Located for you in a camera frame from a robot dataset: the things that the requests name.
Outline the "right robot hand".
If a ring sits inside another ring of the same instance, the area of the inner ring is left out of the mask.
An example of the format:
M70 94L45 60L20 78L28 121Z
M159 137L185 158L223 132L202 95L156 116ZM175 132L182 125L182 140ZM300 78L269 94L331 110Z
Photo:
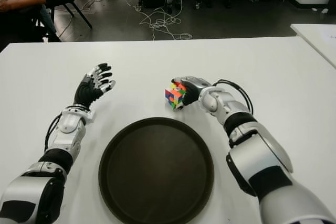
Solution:
M208 81L193 76L175 77L171 80L171 82L173 84L181 84L186 88L182 102L180 102L180 105L176 106L173 111L181 110L184 106L194 103L198 100L200 92L204 88L211 86Z

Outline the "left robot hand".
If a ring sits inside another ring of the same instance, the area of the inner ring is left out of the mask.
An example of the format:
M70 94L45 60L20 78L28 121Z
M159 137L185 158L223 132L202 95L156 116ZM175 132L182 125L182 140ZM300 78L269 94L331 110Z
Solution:
M111 79L112 75L112 67L107 63L96 65L79 83L73 104L89 109L93 102L113 89L115 80Z

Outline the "person bare hand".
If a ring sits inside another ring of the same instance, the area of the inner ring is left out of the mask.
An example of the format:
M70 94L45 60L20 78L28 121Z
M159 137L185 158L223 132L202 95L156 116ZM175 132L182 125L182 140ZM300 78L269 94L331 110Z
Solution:
M8 0L0 0L0 12L4 13L11 10L11 2Z

